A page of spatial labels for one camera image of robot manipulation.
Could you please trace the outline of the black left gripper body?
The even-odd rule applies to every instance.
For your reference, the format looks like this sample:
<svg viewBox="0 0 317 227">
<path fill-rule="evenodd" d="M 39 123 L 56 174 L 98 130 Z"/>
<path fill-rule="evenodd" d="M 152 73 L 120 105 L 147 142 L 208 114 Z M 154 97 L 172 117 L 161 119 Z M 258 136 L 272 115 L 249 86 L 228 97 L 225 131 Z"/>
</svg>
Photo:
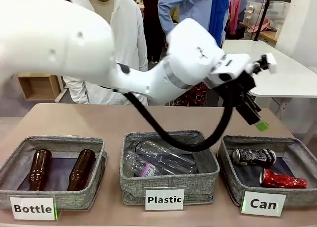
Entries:
<svg viewBox="0 0 317 227">
<path fill-rule="evenodd" d="M 232 104 L 238 107 L 246 103 L 246 94 L 255 87 L 253 77 L 246 71 L 243 71 L 235 80 L 233 80 Z"/>
</svg>

